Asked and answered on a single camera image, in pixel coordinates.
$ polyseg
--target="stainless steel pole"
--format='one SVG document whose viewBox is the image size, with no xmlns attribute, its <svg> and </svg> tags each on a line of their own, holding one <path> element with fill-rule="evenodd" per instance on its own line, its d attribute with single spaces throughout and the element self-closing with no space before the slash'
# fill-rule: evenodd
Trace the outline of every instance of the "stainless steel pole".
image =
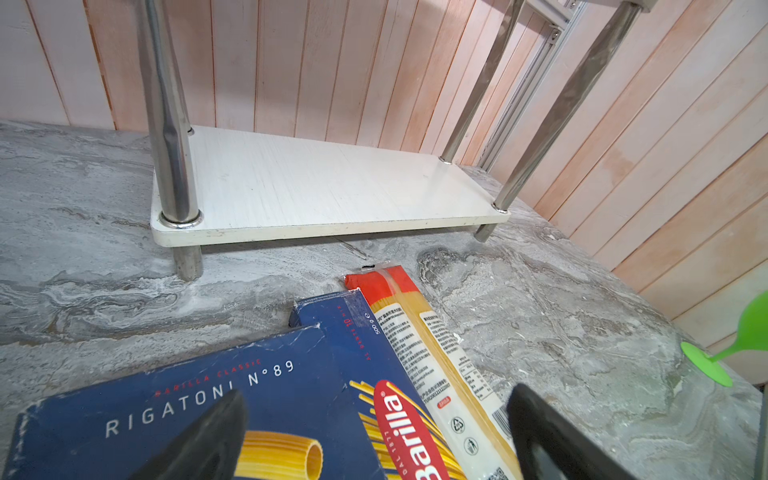
<svg viewBox="0 0 768 480">
<path fill-rule="evenodd" d="M 760 410 L 760 433 L 757 436 L 757 455 L 755 458 L 755 480 L 768 480 L 768 396 L 763 393 L 763 409 Z"/>
<path fill-rule="evenodd" d="M 464 105 L 461 116 L 458 118 L 458 123 L 453 127 L 451 137 L 448 139 L 448 144 L 445 146 L 445 150 L 440 155 L 440 160 L 447 164 L 453 163 L 453 157 L 456 155 L 458 146 L 462 143 L 464 134 L 467 133 L 469 128 L 469 122 L 472 121 L 472 117 L 475 116 L 475 112 L 480 105 L 480 101 L 485 95 L 485 90 L 488 89 L 488 84 L 491 83 L 493 74 L 496 72 L 498 63 L 502 59 L 504 54 L 504 48 L 507 46 L 509 35 L 512 35 L 512 29 L 518 22 L 518 16 L 520 15 L 520 9 L 522 8 L 525 0 L 510 0 L 507 11 L 504 13 L 502 24 L 498 28 L 496 39 L 493 41 L 491 51 L 488 53 L 488 57 L 485 59 L 485 65 L 483 65 L 480 71 L 480 76 L 475 82 L 475 86 L 472 89 L 472 93 L 469 94 L 469 99 Z"/>
<path fill-rule="evenodd" d="M 630 2 L 622 2 L 592 43 L 589 51 L 568 79 L 558 98 L 554 101 L 549 113 L 539 126 L 533 140 L 525 149 L 520 161 L 502 187 L 493 206 L 496 210 L 506 211 L 518 196 L 520 189 L 541 163 L 549 148 L 557 139 L 565 125 L 578 109 L 581 102 L 603 73 L 608 62 L 613 57 L 624 37 L 627 35 L 632 22 L 642 10 L 642 7 Z M 475 238 L 485 242 L 496 228 L 496 224 L 482 225 L 475 233 Z"/>
<path fill-rule="evenodd" d="M 197 207 L 187 138 L 191 126 L 164 0 L 138 0 L 138 40 L 160 220 L 168 227 L 192 227 L 203 214 Z M 174 249 L 174 259 L 183 280 L 194 280 L 203 272 L 199 246 Z"/>
</svg>

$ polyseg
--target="green suction cup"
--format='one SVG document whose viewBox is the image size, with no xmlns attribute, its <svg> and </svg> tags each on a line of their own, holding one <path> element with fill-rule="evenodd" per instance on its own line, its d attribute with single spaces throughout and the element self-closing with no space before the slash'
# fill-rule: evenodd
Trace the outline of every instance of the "green suction cup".
<svg viewBox="0 0 768 480">
<path fill-rule="evenodd" d="M 723 386 L 733 386 L 733 380 L 730 379 L 725 369 L 719 363 L 713 362 L 712 357 L 704 353 L 702 349 L 688 342 L 682 342 L 680 348 L 683 349 L 685 356 L 712 380 Z"/>
<path fill-rule="evenodd" d="M 682 342 L 680 348 L 712 380 L 724 386 L 733 386 L 733 380 L 717 362 L 741 350 L 768 350 L 768 292 L 755 297 L 741 313 L 733 345 L 715 356 L 707 355 L 688 342 Z"/>
</svg>

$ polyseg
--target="shelf board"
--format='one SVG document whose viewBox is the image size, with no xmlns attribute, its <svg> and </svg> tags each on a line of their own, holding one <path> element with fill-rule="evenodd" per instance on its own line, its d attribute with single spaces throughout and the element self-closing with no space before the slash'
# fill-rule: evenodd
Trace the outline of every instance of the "shelf board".
<svg viewBox="0 0 768 480">
<path fill-rule="evenodd" d="M 189 138 L 203 221 L 150 225 L 163 247 L 505 222 L 493 198 L 436 156 L 194 127 Z"/>
</svg>

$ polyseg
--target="spaghetti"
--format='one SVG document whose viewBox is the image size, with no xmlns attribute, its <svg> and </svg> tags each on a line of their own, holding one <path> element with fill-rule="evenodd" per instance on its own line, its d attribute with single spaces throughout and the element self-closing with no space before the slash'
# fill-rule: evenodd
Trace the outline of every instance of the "spaghetti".
<svg viewBox="0 0 768 480">
<path fill-rule="evenodd" d="M 456 452 L 469 478 L 499 478 L 493 476 L 498 468 L 505 473 L 503 478 L 522 478 L 511 439 L 502 436 L 503 425 L 492 421 L 493 414 L 503 406 L 501 400 L 402 267 L 348 275 L 346 286 L 362 290 L 419 395 L 435 416 L 436 423 L 425 423 L 446 433 L 446 438 L 437 443 Z"/>
</svg>

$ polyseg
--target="gray marble countertop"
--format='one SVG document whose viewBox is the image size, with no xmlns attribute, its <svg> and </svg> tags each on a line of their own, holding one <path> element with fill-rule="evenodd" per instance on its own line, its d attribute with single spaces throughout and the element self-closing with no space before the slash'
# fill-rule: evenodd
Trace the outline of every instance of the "gray marble countertop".
<svg viewBox="0 0 768 480">
<path fill-rule="evenodd" d="M 0 456 L 29 403 L 287 329 L 294 300 L 402 264 L 496 392 L 526 382 L 638 478 L 752 478 L 760 394 L 520 201 L 474 229 L 203 247 L 173 274 L 148 226 L 147 138 L 0 122 Z M 498 183 L 468 170 L 489 190 Z"/>
</svg>

